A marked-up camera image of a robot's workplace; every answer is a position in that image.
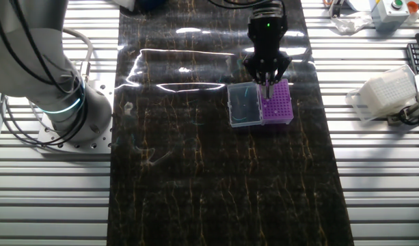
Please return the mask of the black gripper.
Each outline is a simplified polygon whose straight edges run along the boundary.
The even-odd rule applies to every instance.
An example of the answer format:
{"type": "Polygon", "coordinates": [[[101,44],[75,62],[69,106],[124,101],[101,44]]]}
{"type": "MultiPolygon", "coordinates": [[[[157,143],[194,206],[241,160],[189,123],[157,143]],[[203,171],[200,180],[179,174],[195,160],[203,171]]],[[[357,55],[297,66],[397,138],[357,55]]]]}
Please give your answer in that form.
{"type": "Polygon", "coordinates": [[[249,20],[248,36],[254,44],[254,52],[244,59],[243,65],[254,82],[259,84],[264,98],[273,96],[274,86],[280,82],[293,59],[280,53],[280,40],[287,30],[286,15],[261,16],[249,20]],[[272,64],[268,80],[265,64],[272,64]]]}

